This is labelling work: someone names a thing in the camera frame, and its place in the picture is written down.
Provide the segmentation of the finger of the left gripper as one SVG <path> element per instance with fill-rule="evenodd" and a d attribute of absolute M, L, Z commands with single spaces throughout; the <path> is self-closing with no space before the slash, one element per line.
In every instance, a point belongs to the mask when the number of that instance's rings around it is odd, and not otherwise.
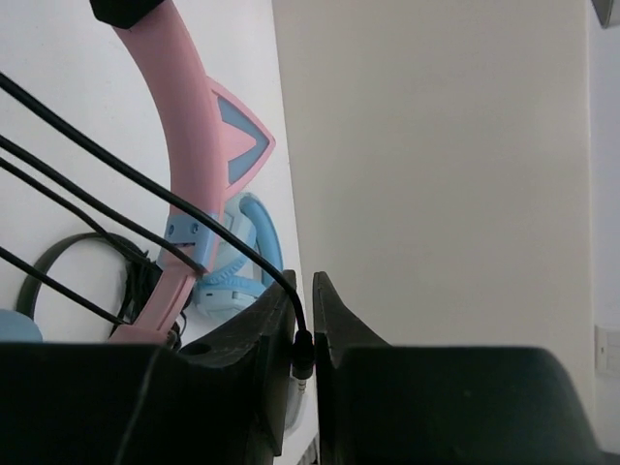
<path fill-rule="evenodd" d="M 130 29 L 164 0 L 90 0 L 94 17 L 102 23 L 120 29 Z"/>

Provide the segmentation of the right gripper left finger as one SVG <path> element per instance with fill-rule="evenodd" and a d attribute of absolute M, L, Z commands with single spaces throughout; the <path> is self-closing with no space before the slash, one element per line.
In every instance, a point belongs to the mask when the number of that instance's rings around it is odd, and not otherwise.
<path fill-rule="evenodd" d="M 294 311 L 272 286 L 180 352 L 5 343 L 5 464 L 269 464 L 283 448 Z"/>

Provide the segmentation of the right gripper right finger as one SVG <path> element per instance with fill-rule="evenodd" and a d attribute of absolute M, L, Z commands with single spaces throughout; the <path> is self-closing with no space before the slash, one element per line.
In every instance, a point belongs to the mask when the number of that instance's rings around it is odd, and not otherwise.
<path fill-rule="evenodd" d="M 392 346 L 313 278 L 324 464 L 608 464 L 548 350 Z"/>

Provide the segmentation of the pink blue cat-ear headphones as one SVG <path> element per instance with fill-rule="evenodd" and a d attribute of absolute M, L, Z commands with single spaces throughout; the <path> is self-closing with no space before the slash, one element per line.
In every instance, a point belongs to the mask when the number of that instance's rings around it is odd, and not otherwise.
<path fill-rule="evenodd" d="M 1 77 L 1 88 L 80 148 L 169 204 L 160 240 L 162 275 L 137 320 L 118 324 L 109 339 L 165 344 L 192 287 L 211 270 L 219 239 L 238 242 L 221 224 L 224 205 L 264 165 L 274 140 L 251 110 L 206 74 L 172 1 L 164 1 L 130 29 L 112 29 L 137 64 L 158 111 L 169 154 L 169 188 L 122 162 L 9 77 Z"/>

